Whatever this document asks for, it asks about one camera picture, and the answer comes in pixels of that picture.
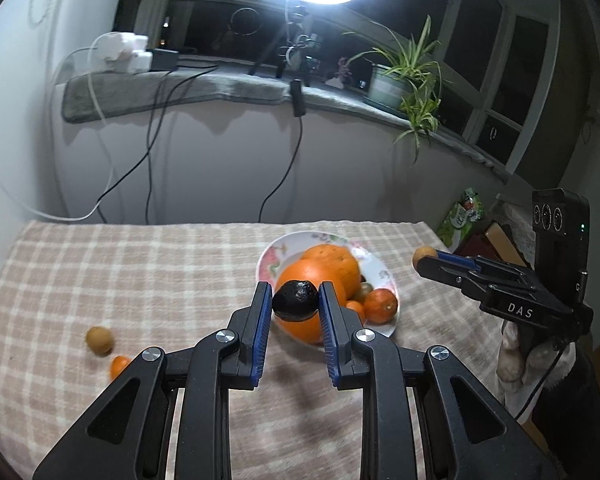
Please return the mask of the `gloved right hand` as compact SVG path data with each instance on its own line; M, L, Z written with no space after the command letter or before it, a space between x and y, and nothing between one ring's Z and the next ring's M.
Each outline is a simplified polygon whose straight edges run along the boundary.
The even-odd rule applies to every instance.
M520 328L505 321L495 370L495 396L514 419L525 422L540 393L553 389L565 379L576 357L574 342L564 350L555 350L551 341L539 344L524 356Z

